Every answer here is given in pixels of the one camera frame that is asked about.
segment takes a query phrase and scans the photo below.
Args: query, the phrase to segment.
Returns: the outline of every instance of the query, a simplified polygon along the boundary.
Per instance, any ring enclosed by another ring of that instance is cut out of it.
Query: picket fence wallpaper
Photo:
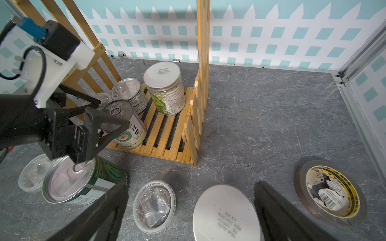
[[[386,51],[348,86],[386,156]]]
[[[40,0],[31,2],[46,20],[53,19]],[[93,48],[63,2],[56,2]],[[75,3],[108,55],[197,61],[194,0]],[[385,19],[383,0],[212,0],[210,62],[337,71]],[[21,55],[27,45],[23,39],[28,36],[22,35],[13,31],[0,47],[2,73],[16,68],[14,55]],[[8,82],[11,88],[5,90],[12,93],[20,84]]]

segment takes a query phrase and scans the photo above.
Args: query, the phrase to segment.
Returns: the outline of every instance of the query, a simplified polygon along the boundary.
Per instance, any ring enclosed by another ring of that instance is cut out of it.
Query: yellow tape
[[[345,176],[343,176],[340,172],[338,172],[330,167],[318,166],[318,167],[314,167],[313,170],[324,172],[325,174],[329,174],[329,175],[333,176],[340,183],[340,185],[343,187],[343,189],[346,191],[347,198],[349,201],[349,209],[348,209],[347,213],[345,215],[343,215],[342,217],[348,218],[350,216],[354,216],[355,214],[357,214],[357,212],[359,210],[359,197],[358,197],[357,191],[352,186],[350,181],[347,180],[347,178]]]

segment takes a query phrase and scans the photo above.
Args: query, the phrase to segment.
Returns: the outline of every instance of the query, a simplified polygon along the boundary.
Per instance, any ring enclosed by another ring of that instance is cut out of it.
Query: gray marble floor
[[[142,82],[155,61],[114,59],[123,78]],[[185,86],[197,64],[179,63]],[[24,165],[42,153],[36,144],[15,147],[0,164],[0,240],[44,240],[86,207],[48,204],[40,193],[19,189]],[[339,240],[384,240],[386,192],[330,74],[210,66],[210,91],[197,167],[157,158],[103,150],[100,155],[128,171],[129,201],[118,240],[194,240],[192,215],[200,194],[230,184],[253,200],[253,185],[265,180],[312,221]],[[314,218],[296,195],[296,169],[308,160],[327,160],[349,172],[368,205],[365,221],[352,228]],[[157,236],[138,230],[132,216],[137,191],[164,180],[174,189],[177,210]]]

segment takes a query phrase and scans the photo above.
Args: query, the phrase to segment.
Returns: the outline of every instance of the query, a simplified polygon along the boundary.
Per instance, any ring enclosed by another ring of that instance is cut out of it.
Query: wooden picket fence
[[[29,0],[12,0],[14,4],[24,13],[25,16],[30,17],[36,24],[43,26],[45,24],[44,18],[31,4]],[[98,41],[95,34],[91,30],[87,21],[81,14],[79,8],[76,6],[73,0],[62,0],[68,11],[74,17],[80,28],[87,36],[89,41],[94,47],[94,58],[90,62],[89,66],[84,70],[74,69],[66,78],[62,81],[63,84],[70,86],[80,92],[86,93],[86,91],[78,84],[80,79],[95,92],[103,92],[102,88],[88,73],[90,68],[93,68],[95,72],[100,76],[101,80],[111,90],[114,86],[106,72],[102,69],[98,63],[98,59],[106,64],[113,78],[116,81],[122,80],[116,68],[112,64],[110,58],[106,54],[106,49],[102,43]],[[70,24],[69,20],[60,10],[54,0],[41,0],[51,15],[57,22],[62,24],[71,33],[81,40],[81,37],[76,32],[74,27]],[[158,112],[156,120],[152,123],[152,119],[156,112],[156,106],[151,101],[149,110],[144,114],[141,113],[140,117],[144,120],[144,124],[150,131],[146,144],[141,144],[134,149],[121,148],[115,141],[112,141],[107,147],[116,149],[119,151],[137,153],[141,155],[147,155],[167,160],[173,160],[182,163],[188,163],[192,166],[197,164],[197,152],[200,148],[200,136],[202,134],[202,124],[204,122],[204,114],[207,106],[208,89],[209,89],[209,29],[210,29],[210,0],[197,0],[197,28],[198,28],[198,59],[199,59],[199,71],[195,78],[194,87],[187,87],[185,91],[185,106],[180,112],[179,116],[176,115],[165,117]],[[147,91],[145,84],[142,85],[145,91],[146,98],[150,100],[150,93]],[[77,104],[67,98],[66,108],[77,107]],[[167,118],[166,124],[160,133],[161,124]],[[173,136],[170,136],[173,123],[177,122],[176,129]],[[160,136],[159,142],[156,144],[157,137]],[[167,148],[169,139],[172,138],[170,149]],[[179,151],[181,140],[185,142],[183,151]]]

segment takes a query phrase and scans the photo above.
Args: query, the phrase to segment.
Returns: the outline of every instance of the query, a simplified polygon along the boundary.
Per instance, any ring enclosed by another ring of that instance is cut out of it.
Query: metal can
[[[125,99],[133,106],[137,114],[147,107],[147,99],[138,80],[127,78],[119,81],[111,89],[113,99]]]
[[[102,111],[130,121],[129,128],[114,139],[122,148],[133,149],[144,141],[147,128],[127,100],[110,102]],[[119,125],[114,124],[101,125],[101,129],[106,133],[118,127]]]
[[[93,203],[116,183],[129,188],[129,176],[122,168],[96,156],[75,165],[69,156],[59,158],[43,181],[42,193],[49,203],[86,205]]]
[[[159,62],[144,73],[144,82],[157,110],[164,115],[175,115],[185,106],[181,70],[173,62]]]

